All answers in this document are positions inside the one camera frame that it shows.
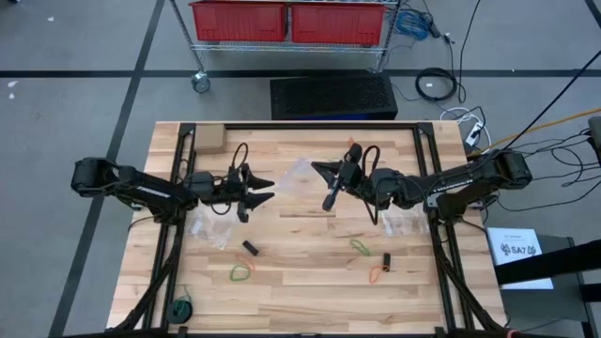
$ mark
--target wooden tabletop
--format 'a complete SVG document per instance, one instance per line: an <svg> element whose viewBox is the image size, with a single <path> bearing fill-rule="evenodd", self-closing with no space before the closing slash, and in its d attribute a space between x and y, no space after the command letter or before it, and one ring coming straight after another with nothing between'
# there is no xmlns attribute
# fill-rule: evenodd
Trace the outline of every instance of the wooden tabletop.
<svg viewBox="0 0 601 338"><path fill-rule="evenodd" d="M457 124L432 123L442 169L465 163ZM157 123L146 160L146 173L169 179L178 126L177 122ZM420 233L426 224L421 206L402 214L409 234L385 237L381 221L373 226L363 203L347 194L339 194L332 211L323 211L321 204L328 190L316 173L300 171L300 174L288 175L286 177L292 178L282 186L286 171L301 158L340 160L348 150L349 138L363 149L379 146L378 167L418 176L410 131L244 130L226 133L226 152L199 155L195 171L225 174L234 150L246 142L250 148L247 162L253 173L275 181L276 186L264 191L276 195L250 212L250 221L246 224L230 221L236 219L234 208L221 218L212 212L206 213L214 222L235 226L224 250L193 236L187 224L176 297L186 293L192 297L193 316L185 324L190 332L420 333L433 332L434 327L445 325L431 237ZM425 138L423 143L428 170L432 173ZM136 212L133 218L148 215L147 211ZM465 219L482 225L477 211L469 210ZM123 320L146 290L159 230L158 224L143 221L130 231L108 327ZM455 226L455 231L468 286L486 310L503 324L505 314L484 233L462 223ZM442 228L440 232L441 237L446 238ZM363 256L351 247L349 241L354 238L369 249L371 256ZM253 243L260 251L259 256L252 257L242 247L244 240ZM378 281L370 284L370 268L382 264L383 253L392 255L391 271L381 273ZM239 264L236 254L248 257L255 266L251 277L243 282L229 280L230 270ZM458 297L453 284L449 284L457 325L462 326ZM164 285L155 309L155 326L159 325L163 296ZM170 330L176 329L176 326L170 327Z"/></svg>

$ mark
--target small cardboard box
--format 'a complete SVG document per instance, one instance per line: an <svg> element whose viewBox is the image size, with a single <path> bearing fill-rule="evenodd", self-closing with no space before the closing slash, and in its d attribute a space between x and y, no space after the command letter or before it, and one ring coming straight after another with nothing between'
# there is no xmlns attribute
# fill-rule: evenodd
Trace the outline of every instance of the small cardboard box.
<svg viewBox="0 0 601 338"><path fill-rule="evenodd" d="M225 152L225 126L223 124L197 125L194 150L198 154Z"/></svg>

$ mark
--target orange rubber band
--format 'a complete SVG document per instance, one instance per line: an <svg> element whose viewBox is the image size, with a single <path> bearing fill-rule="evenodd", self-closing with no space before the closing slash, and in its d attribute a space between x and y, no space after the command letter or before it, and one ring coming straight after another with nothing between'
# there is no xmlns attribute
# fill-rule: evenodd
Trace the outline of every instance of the orange rubber band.
<svg viewBox="0 0 601 338"><path fill-rule="evenodd" d="M375 284L378 281L379 274L382 273L382 269L390 267L388 266L375 266L369 270L369 284Z"/></svg>
<svg viewBox="0 0 601 338"><path fill-rule="evenodd" d="M236 253L236 259L238 259L240 263L244 264L250 271L254 271L254 264L250 259L241 255L240 253Z"/></svg>

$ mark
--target plastic bag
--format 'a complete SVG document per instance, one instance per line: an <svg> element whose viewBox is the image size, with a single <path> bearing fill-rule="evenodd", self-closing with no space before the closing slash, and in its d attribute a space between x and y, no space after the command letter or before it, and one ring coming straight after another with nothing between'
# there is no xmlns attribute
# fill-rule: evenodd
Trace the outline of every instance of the plastic bag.
<svg viewBox="0 0 601 338"><path fill-rule="evenodd" d="M321 176L304 158L297 159L278 182L276 192L283 192L296 196L307 196L313 190L312 184L322 183Z"/></svg>
<svg viewBox="0 0 601 338"><path fill-rule="evenodd" d="M422 205L417 205L409 210L390 205L388 209L380 211L380 217L384 222L384 235L386 237L427 234L430 232Z"/></svg>
<svg viewBox="0 0 601 338"><path fill-rule="evenodd" d="M225 248L238 224L236 212L230 210L225 215L217 215L205 205L190 211L186 218L186 227L193 237L206 240L219 250Z"/></svg>

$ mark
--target red storage bin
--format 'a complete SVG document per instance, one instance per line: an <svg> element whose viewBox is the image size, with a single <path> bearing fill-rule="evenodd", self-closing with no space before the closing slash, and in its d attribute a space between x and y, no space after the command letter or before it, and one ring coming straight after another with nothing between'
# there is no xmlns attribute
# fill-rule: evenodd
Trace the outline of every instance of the red storage bin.
<svg viewBox="0 0 601 338"><path fill-rule="evenodd" d="M283 41L285 5L201 1L190 4L200 41Z"/></svg>
<svg viewBox="0 0 601 338"><path fill-rule="evenodd" d="M292 40L378 45L385 10L368 4L292 5Z"/></svg>

